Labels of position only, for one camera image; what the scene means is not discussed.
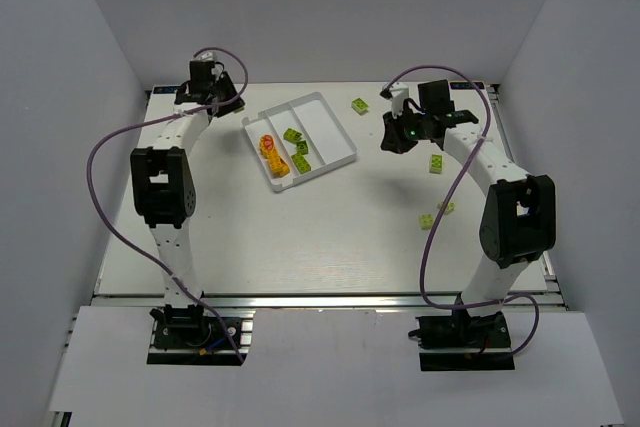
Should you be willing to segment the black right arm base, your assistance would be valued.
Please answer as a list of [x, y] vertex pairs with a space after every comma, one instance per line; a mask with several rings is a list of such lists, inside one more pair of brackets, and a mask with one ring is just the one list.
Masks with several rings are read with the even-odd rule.
[[470, 317], [457, 310], [449, 316], [417, 317], [408, 333], [419, 345], [422, 372], [512, 371], [511, 337], [502, 312]]

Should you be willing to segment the yellow 2x4 lego brick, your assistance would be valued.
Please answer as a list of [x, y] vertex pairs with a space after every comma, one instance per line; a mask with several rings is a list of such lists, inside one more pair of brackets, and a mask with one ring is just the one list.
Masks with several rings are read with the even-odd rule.
[[264, 156], [267, 160], [268, 167], [272, 175], [278, 177], [275, 171], [280, 168], [281, 165], [287, 164], [280, 156], [279, 151], [271, 152], [269, 155]]

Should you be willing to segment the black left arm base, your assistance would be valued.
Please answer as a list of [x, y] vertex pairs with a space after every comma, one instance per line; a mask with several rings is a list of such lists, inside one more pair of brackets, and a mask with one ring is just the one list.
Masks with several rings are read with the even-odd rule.
[[247, 319], [223, 316], [199, 305], [153, 308], [148, 365], [241, 366], [249, 352]]

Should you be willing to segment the green 2x2 lego upturned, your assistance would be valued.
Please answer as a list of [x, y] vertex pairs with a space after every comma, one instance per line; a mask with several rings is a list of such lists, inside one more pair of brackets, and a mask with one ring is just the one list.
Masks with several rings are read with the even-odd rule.
[[306, 155], [309, 153], [309, 146], [306, 141], [300, 141], [296, 144], [297, 152]]

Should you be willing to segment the yellow round butterfly lego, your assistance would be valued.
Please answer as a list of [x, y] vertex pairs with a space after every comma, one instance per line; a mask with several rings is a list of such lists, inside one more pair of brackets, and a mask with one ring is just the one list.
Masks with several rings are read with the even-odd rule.
[[277, 148], [275, 147], [273, 137], [269, 134], [263, 135], [259, 141], [259, 149], [264, 156], [269, 155], [271, 152], [275, 152]]

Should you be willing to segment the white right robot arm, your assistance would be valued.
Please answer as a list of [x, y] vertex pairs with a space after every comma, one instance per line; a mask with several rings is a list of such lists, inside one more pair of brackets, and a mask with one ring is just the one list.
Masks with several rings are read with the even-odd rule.
[[469, 317], [489, 317], [500, 311], [519, 275], [555, 244], [555, 184], [511, 161], [489, 139], [486, 120], [456, 109], [447, 81], [423, 83], [418, 90], [418, 101], [400, 82], [382, 90], [391, 109], [383, 116], [381, 148], [404, 154], [430, 141], [458, 161], [484, 194], [483, 256], [455, 307]]

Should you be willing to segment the yellow sloped printed lego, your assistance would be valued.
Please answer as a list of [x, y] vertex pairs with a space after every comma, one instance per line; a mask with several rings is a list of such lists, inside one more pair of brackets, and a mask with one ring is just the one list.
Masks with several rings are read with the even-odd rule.
[[275, 171], [278, 177], [284, 177], [290, 173], [290, 168], [287, 164], [281, 165], [279, 169]]

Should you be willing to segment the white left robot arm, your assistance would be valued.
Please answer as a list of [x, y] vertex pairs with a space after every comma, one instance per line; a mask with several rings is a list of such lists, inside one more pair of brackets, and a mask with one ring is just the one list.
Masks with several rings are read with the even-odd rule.
[[204, 109], [167, 121], [151, 145], [130, 155], [134, 207], [151, 232], [159, 260], [169, 268], [163, 274], [164, 304], [172, 308], [188, 308], [203, 294], [189, 239], [196, 191], [188, 155], [213, 119], [245, 106], [214, 52], [195, 56], [189, 74], [176, 91], [174, 110]]

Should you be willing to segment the green 2x4 lego brick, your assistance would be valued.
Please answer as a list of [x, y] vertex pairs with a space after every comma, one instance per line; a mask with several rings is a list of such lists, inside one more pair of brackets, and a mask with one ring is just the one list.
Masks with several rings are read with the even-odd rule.
[[306, 156], [302, 153], [296, 152], [291, 156], [291, 160], [300, 175], [309, 173], [312, 170]]

